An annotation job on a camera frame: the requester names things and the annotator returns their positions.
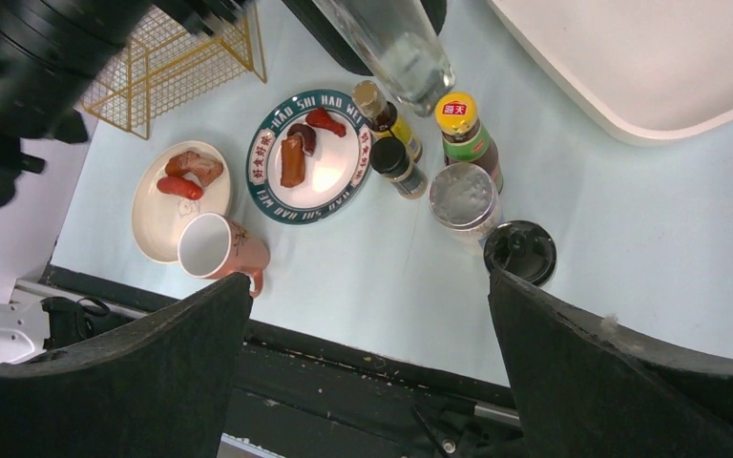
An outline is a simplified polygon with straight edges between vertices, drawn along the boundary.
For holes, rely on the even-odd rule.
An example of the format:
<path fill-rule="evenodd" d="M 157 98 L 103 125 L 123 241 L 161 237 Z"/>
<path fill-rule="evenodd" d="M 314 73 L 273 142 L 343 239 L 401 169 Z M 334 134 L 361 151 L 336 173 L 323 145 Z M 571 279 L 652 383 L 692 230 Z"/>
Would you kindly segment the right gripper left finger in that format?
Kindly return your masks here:
<path fill-rule="evenodd" d="M 233 274 L 116 329 L 0 364 L 0 457 L 213 457 L 252 310 Z"/>

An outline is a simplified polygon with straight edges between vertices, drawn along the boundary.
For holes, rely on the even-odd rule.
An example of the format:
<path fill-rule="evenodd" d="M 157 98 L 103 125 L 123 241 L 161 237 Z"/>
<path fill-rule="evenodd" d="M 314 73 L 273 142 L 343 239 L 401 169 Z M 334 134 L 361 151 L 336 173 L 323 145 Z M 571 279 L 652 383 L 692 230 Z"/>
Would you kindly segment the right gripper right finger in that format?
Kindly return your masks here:
<path fill-rule="evenodd" d="M 532 457 L 733 457 L 733 359 L 667 343 L 497 269 L 492 324 Z"/>

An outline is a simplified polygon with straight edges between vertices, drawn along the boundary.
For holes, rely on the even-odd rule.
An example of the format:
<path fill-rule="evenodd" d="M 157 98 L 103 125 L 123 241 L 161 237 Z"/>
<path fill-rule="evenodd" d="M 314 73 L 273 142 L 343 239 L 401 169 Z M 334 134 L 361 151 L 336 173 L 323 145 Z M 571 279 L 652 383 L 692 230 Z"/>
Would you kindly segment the yellow cap sauce bottle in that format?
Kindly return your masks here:
<path fill-rule="evenodd" d="M 493 179 L 498 193 L 503 189 L 497 145 L 479 117 L 473 97 L 465 92 L 444 95 L 434 109 L 442 136 L 445 163 L 469 162 Z"/>

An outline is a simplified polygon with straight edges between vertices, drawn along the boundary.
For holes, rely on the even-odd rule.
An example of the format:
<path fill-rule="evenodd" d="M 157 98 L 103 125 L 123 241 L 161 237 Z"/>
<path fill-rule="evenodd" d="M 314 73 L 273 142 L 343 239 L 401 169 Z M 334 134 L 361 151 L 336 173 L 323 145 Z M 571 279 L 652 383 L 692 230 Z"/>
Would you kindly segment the glass oil bottle gold spout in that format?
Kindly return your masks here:
<path fill-rule="evenodd" d="M 456 77 L 419 1 L 317 1 L 316 7 L 387 91 L 416 115 L 433 114 Z"/>

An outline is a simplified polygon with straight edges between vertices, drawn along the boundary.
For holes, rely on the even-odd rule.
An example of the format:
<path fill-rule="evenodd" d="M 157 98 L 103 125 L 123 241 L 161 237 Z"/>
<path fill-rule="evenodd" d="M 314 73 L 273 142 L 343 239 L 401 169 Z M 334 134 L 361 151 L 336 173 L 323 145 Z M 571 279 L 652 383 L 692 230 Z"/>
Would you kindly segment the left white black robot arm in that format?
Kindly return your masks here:
<path fill-rule="evenodd" d="M 42 158 L 24 153 L 23 140 L 88 140 L 75 104 L 150 8 L 148 1 L 0 1 L 0 208 L 23 173 L 45 169 Z M 0 364 L 20 361 L 20 342 L 34 357 L 84 341 L 109 312 L 92 298 L 47 298 L 28 311 L 0 305 Z"/>

